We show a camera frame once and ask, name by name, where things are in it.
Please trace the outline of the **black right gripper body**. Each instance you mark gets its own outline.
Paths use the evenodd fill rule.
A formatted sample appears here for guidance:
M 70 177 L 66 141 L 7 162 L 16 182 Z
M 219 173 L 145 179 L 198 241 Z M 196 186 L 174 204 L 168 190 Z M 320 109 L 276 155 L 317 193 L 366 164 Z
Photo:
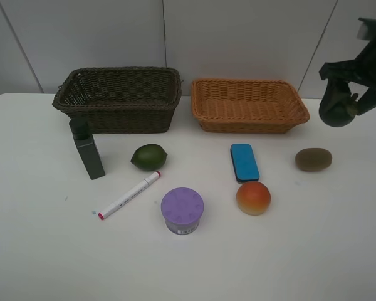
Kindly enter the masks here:
M 319 71 L 322 80 L 339 79 L 376 90 L 376 19 L 359 18 L 362 25 L 357 38 L 368 44 L 356 58 L 324 63 Z

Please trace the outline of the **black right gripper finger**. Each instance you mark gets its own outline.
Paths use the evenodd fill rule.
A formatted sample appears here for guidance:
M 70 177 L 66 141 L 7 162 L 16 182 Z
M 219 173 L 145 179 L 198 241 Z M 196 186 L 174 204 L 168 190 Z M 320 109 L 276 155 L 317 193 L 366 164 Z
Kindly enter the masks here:
M 376 108 L 376 90 L 369 88 L 355 105 L 357 115 L 363 115 Z
M 325 94 L 320 103 L 322 110 L 331 110 L 338 104 L 351 100 L 351 91 L 348 82 L 340 78 L 329 78 Z

